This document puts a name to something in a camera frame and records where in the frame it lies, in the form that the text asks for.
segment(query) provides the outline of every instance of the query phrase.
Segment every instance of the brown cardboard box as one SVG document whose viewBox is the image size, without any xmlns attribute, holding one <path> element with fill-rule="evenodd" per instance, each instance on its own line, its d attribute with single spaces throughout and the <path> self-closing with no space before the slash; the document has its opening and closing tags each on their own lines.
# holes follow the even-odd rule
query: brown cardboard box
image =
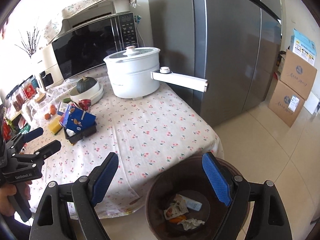
<svg viewBox="0 0 320 240">
<path fill-rule="evenodd" d="M 296 107 L 293 104 L 296 98 L 294 98 L 292 101 L 293 96 L 299 100 Z M 289 127 L 291 127 L 300 113 L 304 102 L 305 100 L 298 93 L 296 93 L 283 82 L 278 81 L 268 107 Z"/>
<path fill-rule="evenodd" d="M 317 74 L 317 69 L 303 58 L 287 49 L 280 80 L 308 99 Z"/>
</svg>

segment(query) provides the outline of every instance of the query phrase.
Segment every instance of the metal screw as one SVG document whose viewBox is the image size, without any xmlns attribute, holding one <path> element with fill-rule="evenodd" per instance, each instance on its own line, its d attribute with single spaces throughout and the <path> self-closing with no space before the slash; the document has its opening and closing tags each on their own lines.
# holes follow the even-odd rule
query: metal screw
<svg viewBox="0 0 320 240">
<path fill-rule="evenodd" d="M 274 183 L 271 180 L 267 180 L 266 183 L 269 187 L 272 187 L 274 185 Z"/>
<path fill-rule="evenodd" d="M 235 181 L 241 182 L 243 178 L 240 175 L 235 176 Z"/>
<path fill-rule="evenodd" d="M 56 183 L 55 183 L 54 181 L 51 181 L 51 182 L 48 184 L 49 187 L 54 187 L 55 185 L 56 185 Z"/>
<path fill-rule="evenodd" d="M 80 182 L 86 182 L 87 179 L 88 179 L 87 176 L 81 176 L 81 177 L 79 178 L 79 181 L 80 181 Z"/>
</svg>

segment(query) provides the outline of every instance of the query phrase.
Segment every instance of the blue gripper pad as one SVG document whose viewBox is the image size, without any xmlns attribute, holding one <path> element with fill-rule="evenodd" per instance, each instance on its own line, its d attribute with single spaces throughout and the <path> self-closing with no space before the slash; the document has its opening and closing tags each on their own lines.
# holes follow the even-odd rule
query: blue gripper pad
<svg viewBox="0 0 320 240">
<path fill-rule="evenodd" d="M 89 184 L 92 185 L 92 197 L 90 202 L 93 207 L 100 203 L 106 195 L 110 183 L 116 174 L 118 165 L 118 155 L 115 153 L 109 153 L 108 157 L 103 161 L 90 179 Z"/>
<path fill-rule="evenodd" d="M 41 135 L 43 135 L 43 129 L 41 127 L 38 127 L 37 129 L 26 133 L 23 139 L 25 142 L 31 142 L 32 140 L 38 138 Z"/>
<path fill-rule="evenodd" d="M 219 201 L 230 206 L 232 198 L 229 185 L 208 153 L 202 156 L 202 167 Z"/>
</svg>

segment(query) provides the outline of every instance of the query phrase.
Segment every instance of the refrigerator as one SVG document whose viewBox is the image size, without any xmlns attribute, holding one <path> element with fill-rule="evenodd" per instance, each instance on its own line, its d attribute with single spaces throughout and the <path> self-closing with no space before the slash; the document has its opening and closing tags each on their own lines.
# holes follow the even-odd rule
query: refrigerator
<svg viewBox="0 0 320 240">
<path fill-rule="evenodd" d="M 170 85 L 210 126 L 264 101 L 281 41 L 280 0 L 149 0 L 160 66 L 205 78 L 206 93 Z"/>
</svg>

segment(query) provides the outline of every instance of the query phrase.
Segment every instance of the white wall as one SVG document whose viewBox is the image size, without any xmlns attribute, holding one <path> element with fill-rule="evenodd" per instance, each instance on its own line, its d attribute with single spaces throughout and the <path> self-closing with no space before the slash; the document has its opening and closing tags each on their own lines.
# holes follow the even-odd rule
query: white wall
<svg viewBox="0 0 320 240">
<path fill-rule="evenodd" d="M 4 40 L 0 40 L 0 96 L 3 98 L 10 90 L 33 74 L 30 58 L 21 46 L 20 34 L 26 39 L 26 31 L 37 26 L 42 30 L 51 18 L 66 6 L 80 0 L 21 0 L 10 15 Z M 148 0 L 137 0 L 137 7 L 131 7 L 134 14 L 142 16 L 139 31 L 146 46 L 153 46 L 151 21 Z M 45 46 L 46 41 L 41 36 L 39 46 Z"/>
<path fill-rule="evenodd" d="M 283 33 L 281 50 L 290 45 L 291 35 L 295 28 L 303 33 L 316 45 L 317 56 L 314 67 L 318 70 L 312 92 L 320 98 L 320 27 L 301 0 L 282 0 L 283 6 Z"/>
</svg>

